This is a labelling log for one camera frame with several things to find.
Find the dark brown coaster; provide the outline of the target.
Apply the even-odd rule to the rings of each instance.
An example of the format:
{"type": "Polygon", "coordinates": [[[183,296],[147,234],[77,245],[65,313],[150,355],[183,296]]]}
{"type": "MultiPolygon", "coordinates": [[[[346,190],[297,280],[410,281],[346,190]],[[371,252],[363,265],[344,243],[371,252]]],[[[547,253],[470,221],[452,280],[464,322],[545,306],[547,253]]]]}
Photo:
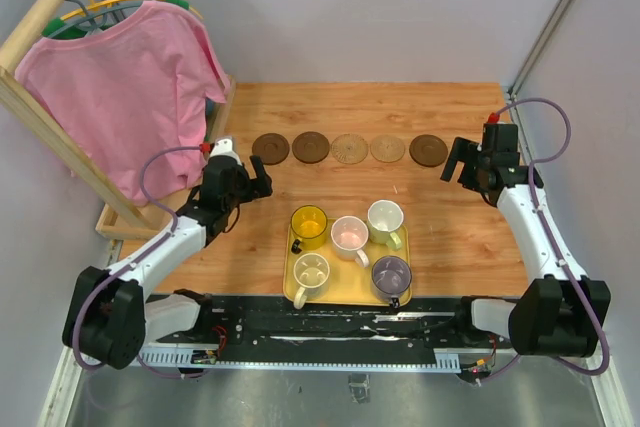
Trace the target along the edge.
{"type": "Polygon", "coordinates": [[[412,140],[409,153],[417,164],[424,167],[437,167],[446,161],[448,148],[441,138],[423,134],[412,140]]]}
{"type": "Polygon", "coordinates": [[[258,156],[264,165],[277,165],[283,162],[289,152],[289,142],[278,133],[265,133],[252,145],[252,154],[258,156]]]}

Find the woven rattan coaster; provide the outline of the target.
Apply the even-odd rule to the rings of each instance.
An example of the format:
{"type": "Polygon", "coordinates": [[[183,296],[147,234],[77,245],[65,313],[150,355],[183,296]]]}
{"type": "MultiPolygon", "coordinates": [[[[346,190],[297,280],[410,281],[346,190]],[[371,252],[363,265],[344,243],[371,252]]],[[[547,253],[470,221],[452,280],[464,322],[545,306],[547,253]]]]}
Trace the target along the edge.
{"type": "Polygon", "coordinates": [[[403,141],[393,135],[379,135],[370,143],[371,155],[378,161],[394,163],[401,160],[405,153],[403,141]]]}
{"type": "Polygon", "coordinates": [[[331,144],[333,157],[342,164],[360,163],[367,157],[368,152],[368,143],[358,134],[342,134],[336,137],[331,144]]]}

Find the pale green mug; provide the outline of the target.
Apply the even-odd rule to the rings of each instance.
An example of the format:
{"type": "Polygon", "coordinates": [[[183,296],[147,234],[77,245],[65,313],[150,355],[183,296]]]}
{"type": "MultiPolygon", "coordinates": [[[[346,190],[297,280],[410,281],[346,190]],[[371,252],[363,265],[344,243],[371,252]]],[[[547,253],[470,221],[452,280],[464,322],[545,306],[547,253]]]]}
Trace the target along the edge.
{"type": "Polygon", "coordinates": [[[386,199],[378,200],[367,212],[369,240],[385,245],[392,251],[399,251],[403,246],[399,236],[403,223],[404,212],[397,203],[386,199]]]}

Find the purple mug black rim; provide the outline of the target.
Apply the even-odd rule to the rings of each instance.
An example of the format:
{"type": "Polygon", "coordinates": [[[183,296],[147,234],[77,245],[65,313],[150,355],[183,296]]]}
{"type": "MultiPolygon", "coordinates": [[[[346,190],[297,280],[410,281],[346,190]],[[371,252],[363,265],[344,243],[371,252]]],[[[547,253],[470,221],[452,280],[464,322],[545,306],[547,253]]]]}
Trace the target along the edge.
{"type": "Polygon", "coordinates": [[[390,307],[398,309],[401,297],[409,290],[412,271],[400,257],[387,255],[379,258],[371,268],[374,293],[390,307]]]}

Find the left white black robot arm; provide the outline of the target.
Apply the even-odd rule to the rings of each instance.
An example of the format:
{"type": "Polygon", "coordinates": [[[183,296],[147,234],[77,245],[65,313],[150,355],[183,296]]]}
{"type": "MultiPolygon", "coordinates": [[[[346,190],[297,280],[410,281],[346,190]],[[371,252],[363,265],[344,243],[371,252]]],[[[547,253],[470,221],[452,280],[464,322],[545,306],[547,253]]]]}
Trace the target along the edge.
{"type": "Polygon", "coordinates": [[[230,154],[211,156],[201,185],[155,237],[108,268],[89,266],[78,275],[62,341],[81,368],[123,369],[147,341],[176,331],[195,343],[212,335],[214,318],[197,300],[182,294],[147,299],[186,259],[232,230],[241,205],[272,195],[263,162],[257,156],[250,162],[252,172],[230,154]]]}

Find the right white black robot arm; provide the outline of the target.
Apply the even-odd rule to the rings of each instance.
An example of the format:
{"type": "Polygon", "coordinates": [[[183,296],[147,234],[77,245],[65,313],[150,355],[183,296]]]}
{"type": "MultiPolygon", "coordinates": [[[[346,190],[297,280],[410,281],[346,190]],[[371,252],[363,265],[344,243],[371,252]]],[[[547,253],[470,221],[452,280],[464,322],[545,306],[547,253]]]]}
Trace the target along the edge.
{"type": "Polygon", "coordinates": [[[467,296],[453,322],[455,339],[474,347],[489,333],[520,355],[589,357],[598,347],[611,302],[605,282],[592,280],[570,253],[549,210],[536,168],[520,164],[514,142],[505,149],[456,138],[442,180],[463,167],[459,183],[480,193],[507,221],[529,286],[515,301],[467,296]]]}

